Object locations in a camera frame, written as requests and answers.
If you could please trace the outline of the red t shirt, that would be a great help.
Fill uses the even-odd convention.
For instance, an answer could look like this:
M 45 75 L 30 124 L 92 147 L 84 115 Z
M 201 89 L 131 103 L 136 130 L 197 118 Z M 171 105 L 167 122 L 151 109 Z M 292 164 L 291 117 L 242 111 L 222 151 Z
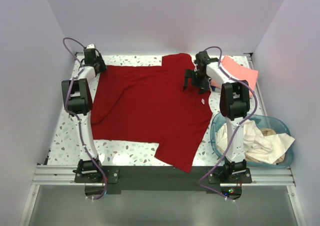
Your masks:
M 184 87 L 189 54 L 164 56 L 160 66 L 113 66 L 99 77 L 91 112 L 96 140 L 157 143 L 155 157 L 190 172 L 212 118 L 210 93 Z

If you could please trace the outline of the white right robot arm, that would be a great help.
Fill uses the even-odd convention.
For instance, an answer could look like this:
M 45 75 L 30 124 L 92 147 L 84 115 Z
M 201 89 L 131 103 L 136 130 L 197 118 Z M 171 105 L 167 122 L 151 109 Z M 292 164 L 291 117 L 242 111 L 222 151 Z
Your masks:
M 220 182 L 235 182 L 246 173 L 247 162 L 244 152 L 244 122 L 250 109 L 250 87 L 246 80 L 239 80 L 221 64 L 221 58 L 209 57 L 207 51 L 195 55 L 195 70 L 184 73 L 183 90 L 191 85 L 199 93 L 209 91 L 209 80 L 221 86 L 219 109 L 224 116 L 227 131 L 227 148 L 224 151 L 224 165 L 212 174 Z

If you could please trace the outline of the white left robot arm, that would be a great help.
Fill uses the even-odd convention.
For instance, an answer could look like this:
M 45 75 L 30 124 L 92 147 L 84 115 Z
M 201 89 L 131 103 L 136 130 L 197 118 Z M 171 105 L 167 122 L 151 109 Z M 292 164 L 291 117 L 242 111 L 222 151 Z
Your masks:
M 74 117 L 80 147 L 79 162 L 73 172 L 85 182 L 99 182 L 104 171 L 95 148 L 91 128 L 93 99 L 89 84 L 98 74 L 107 70 L 101 53 L 94 44 L 84 48 L 84 59 L 78 72 L 69 80 L 61 82 L 65 111 Z

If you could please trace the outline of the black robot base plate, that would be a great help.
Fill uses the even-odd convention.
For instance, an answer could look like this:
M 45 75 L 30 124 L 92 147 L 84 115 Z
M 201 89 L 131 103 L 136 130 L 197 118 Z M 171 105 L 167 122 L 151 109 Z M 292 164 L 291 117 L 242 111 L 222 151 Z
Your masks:
M 218 166 L 210 172 L 208 166 L 193 166 L 190 173 L 170 166 L 103 166 L 99 171 L 91 162 L 73 170 L 74 182 L 85 184 L 86 196 L 119 195 L 123 191 L 220 191 L 238 198 L 242 185 L 252 183 L 249 170 L 238 175 L 226 175 Z

